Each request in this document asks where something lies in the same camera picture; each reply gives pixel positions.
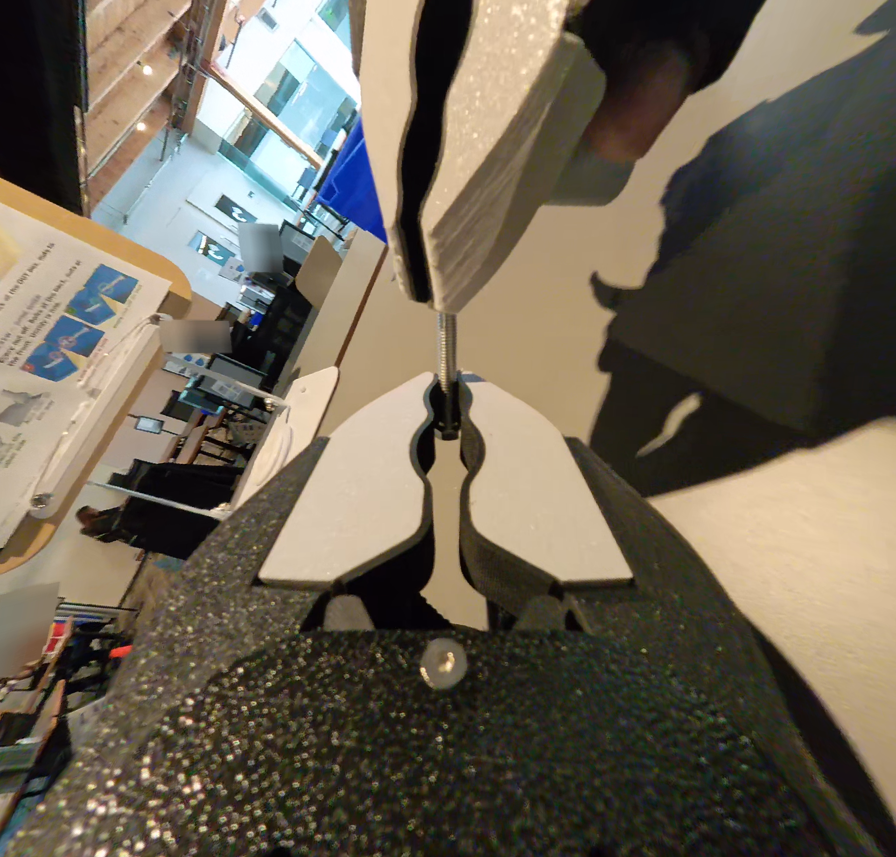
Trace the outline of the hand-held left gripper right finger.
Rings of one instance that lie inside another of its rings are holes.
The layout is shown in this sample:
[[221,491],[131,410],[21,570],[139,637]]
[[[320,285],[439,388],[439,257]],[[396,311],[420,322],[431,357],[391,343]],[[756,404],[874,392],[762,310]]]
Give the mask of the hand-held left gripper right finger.
[[460,379],[459,555],[489,629],[563,627],[577,601],[633,594],[634,573],[574,451],[545,416],[483,379]]

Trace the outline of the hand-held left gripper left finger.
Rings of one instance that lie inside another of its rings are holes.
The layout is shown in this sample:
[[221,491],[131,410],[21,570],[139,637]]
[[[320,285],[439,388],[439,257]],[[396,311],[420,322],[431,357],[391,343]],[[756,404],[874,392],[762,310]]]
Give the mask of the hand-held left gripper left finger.
[[264,585],[359,599],[375,628],[437,629],[422,595],[434,570],[435,376],[424,372],[344,421],[263,561]]

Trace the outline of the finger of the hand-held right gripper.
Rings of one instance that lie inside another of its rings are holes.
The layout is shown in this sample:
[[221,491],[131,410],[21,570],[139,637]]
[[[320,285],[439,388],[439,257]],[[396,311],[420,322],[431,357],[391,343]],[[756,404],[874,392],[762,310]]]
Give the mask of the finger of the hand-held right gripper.
[[348,0],[352,64],[361,90],[369,166],[399,286],[430,303],[427,263],[413,258],[401,213],[402,161],[417,104],[416,48],[425,0]]
[[459,312],[510,256],[572,159],[607,78],[573,19],[589,0],[472,0],[420,211],[437,312]]

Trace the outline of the silver bolt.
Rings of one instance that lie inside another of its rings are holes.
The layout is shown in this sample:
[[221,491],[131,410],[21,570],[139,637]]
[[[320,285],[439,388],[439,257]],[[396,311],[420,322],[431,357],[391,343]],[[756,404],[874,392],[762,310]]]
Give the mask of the silver bolt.
[[459,437],[461,416],[458,404],[457,318],[436,315],[436,371],[441,403],[436,412],[435,431],[445,441]]

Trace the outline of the person's right hand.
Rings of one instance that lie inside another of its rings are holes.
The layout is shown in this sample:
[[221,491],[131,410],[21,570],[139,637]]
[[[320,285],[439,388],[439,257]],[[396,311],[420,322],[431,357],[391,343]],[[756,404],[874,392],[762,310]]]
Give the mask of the person's right hand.
[[624,53],[608,71],[607,87],[583,135],[597,156],[616,164],[644,157],[690,94],[690,59],[672,42]]

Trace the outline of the blue plastic bin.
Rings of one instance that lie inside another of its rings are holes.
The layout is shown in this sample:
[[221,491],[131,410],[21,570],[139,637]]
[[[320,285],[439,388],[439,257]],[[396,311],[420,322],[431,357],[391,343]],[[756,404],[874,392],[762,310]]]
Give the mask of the blue plastic bin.
[[333,214],[344,217],[384,244],[388,242],[360,118],[318,188],[317,200]]

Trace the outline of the instruction sheet on wooden stand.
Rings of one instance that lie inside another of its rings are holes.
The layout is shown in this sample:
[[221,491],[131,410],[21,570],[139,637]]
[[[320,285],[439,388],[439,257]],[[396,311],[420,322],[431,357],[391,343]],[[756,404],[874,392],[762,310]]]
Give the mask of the instruction sheet on wooden stand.
[[[162,258],[157,253],[149,251],[140,245],[137,245],[123,236],[107,230],[103,226],[81,216],[77,216],[72,212],[62,209],[61,207],[50,203],[29,191],[16,186],[8,181],[2,180],[1,186],[1,211],[2,206],[14,208],[26,215],[33,216],[54,228],[84,241],[102,251],[106,251],[113,256],[124,259],[139,269],[150,271],[170,282],[168,296],[161,304],[157,312],[170,314],[174,318],[183,317],[190,308],[192,302],[192,292],[187,284],[184,274],[171,262]],[[154,363],[152,369],[155,370],[161,363],[161,351],[157,354],[157,362]],[[145,372],[140,379],[140,390],[143,384],[148,380],[151,372]],[[129,404],[129,409],[139,394],[139,391],[133,393],[133,400]],[[115,433],[119,424],[123,421],[125,411],[121,411],[115,419]],[[103,446],[109,445],[113,436],[107,436]],[[95,453],[98,461],[102,458],[105,451],[99,455]],[[60,527],[63,518],[73,506],[76,496],[74,496],[63,504],[63,509],[51,518],[39,520],[28,514],[20,525],[16,528],[6,545],[2,545],[2,574],[9,573],[19,566],[33,559],[53,538]]]

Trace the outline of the printed instruction sheet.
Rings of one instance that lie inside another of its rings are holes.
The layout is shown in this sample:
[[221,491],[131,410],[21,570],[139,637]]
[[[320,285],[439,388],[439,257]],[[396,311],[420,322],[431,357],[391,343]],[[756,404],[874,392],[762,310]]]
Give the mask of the printed instruction sheet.
[[6,545],[150,336],[170,282],[2,206],[1,534]]

